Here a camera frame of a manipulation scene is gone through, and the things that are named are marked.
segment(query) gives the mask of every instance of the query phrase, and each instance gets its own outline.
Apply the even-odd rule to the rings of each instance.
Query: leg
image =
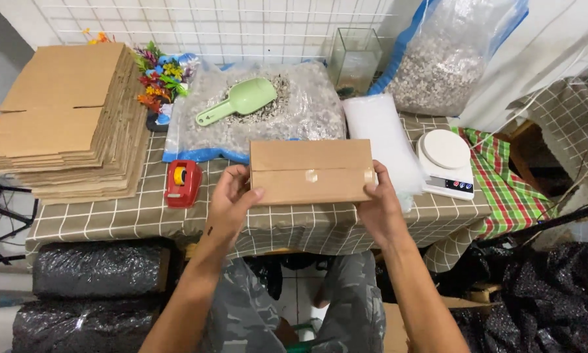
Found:
[[[312,352],[383,352],[385,312],[370,251],[338,256],[322,286],[330,302]]]
[[[273,332],[279,321],[274,300],[244,259],[227,260],[198,351],[285,353]]]

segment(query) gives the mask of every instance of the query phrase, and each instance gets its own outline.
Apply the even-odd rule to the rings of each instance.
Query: stack of flattened cardboard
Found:
[[[39,48],[0,106],[0,173],[44,204],[134,196],[149,134],[130,50]]]

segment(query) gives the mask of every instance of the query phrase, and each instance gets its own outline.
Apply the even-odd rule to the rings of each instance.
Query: red and green checkered cloth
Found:
[[[489,135],[487,132],[461,127],[454,127],[453,131],[469,146],[476,145]],[[492,208],[492,214],[481,226],[478,239],[488,239],[532,226],[553,205],[510,170],[509,156],[510,144],[494,137],[471,150],[473,174]],[[555,210],[547,212],[541,221],[555,216],[555,213]]]

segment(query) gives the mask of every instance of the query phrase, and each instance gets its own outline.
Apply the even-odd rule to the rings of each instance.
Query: hand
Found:
[[[264,189],[247,191],[250,168],[241,164],[227,167],[217,182],[205,229],[200,238],[216,246],[225,246],[226,251],[235,245],[248,210],[261,200]]]
[[[357,215],[376,244],[385,249],[393,240],[405,234],[409,236],[409,233],[387,168],[377,160],[372,164],[378,185],[371,183],[365,186],[363,190],[372,200],[359,204]]]

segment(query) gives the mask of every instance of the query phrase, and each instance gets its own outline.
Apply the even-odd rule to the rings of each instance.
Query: white scale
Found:
[[[431,176],[424,191],[461,200],[475,197],[470,149],[461,137],[448,130],[432,130],[418,139],[416,150]]]

